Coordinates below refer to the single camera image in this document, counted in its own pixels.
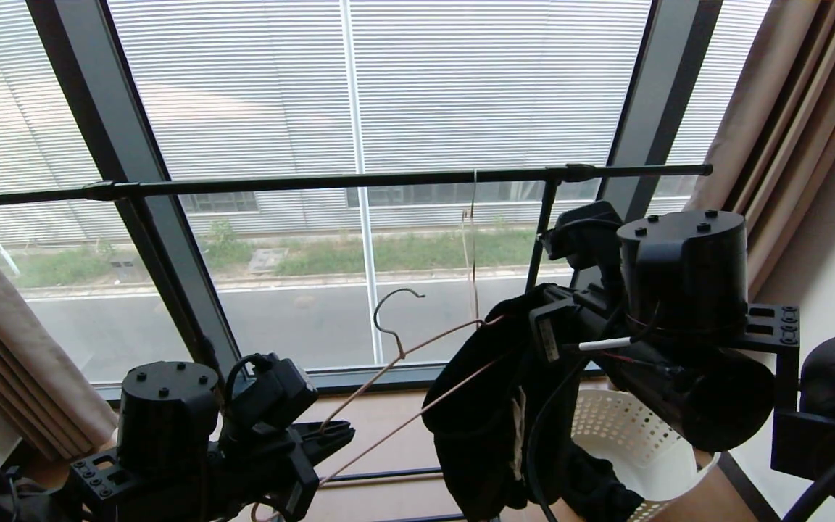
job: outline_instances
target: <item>curb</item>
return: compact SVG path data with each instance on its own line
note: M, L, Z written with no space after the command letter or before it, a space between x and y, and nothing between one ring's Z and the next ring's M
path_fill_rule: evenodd
M513 265L513 267L478 268L476 271L477 280L483 278L504 278L519 277L527 275L527 265ZM552 265L541 265L540 272L543 274L571 274L570 268L552 267ZM433 281L433 280L454 280L455 278L468 278L467 271L463 270L411 270L377 272L375 274L379 284L391 282L408 281ZM288 276L281 278L237 278L236 280L213 281L215 290L234 291L248 289L269 289L298 286L322 286L365 283L364 274L325 274L319 276ZM102 284L92 286L79 286L72 288L44 287L29 288L20 290L25 299L42 299L55 297L123 297L123 295L144 295L156 294L157 289L150 283L120 283Z

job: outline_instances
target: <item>road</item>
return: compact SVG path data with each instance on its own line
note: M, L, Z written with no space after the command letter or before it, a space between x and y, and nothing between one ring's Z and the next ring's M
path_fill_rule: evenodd
M568 282L567 276L539 282ZM397 330L405 348L470 319L463 281L411 281L426 295L398 294L385 303L380 324ZM381 282L380 297L403 283ZM481 316L498 301L523 293L523 278L477 281ZM306 369L373 364L365 285L224 291L221 303L242 353L275 352ZM29 300L47 331L94 382L117 382L154 360L190 360L159 295ZM449 360L470 335L458 331L408 357L409 363ZM382 335L385 361L396 351Z

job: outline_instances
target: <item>beige curtain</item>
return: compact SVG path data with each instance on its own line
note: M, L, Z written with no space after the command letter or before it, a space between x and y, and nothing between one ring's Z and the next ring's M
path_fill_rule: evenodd
M1 271L0 413L51 460L96 449L117 424Z
M778 262L835 158L835 2L776 0L708 152L689 208L740 212L749 297Z

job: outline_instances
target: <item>white corrugated siding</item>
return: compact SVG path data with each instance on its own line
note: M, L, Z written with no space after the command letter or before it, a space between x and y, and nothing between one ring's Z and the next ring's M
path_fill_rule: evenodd
M726 2L670 162L698 162L767 2ZM354 172L336 0L112 0L174 179ZM368 172L593 162L607 156L649 0L352 0ZM97 179L23 0L0 0L0 191ZM560 187L560 199L570 192ZM248 233L358 228L343 189L258 193ZM653 201L652 211L684 198ZM560 201L556 212L581 201ZM478 205L531 222L535 202ZM465 205L374 207L375 228L454 225ZM0 208L5 242L127 236L111 204Z

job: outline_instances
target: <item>white plastic basket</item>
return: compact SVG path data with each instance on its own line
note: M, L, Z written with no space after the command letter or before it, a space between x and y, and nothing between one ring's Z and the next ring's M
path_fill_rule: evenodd
M698 469L685 439L632 394L610 390L579 390L573 440L609 460L617 479L645 499L630 522L649 520L690 492L720 458L715 453Z

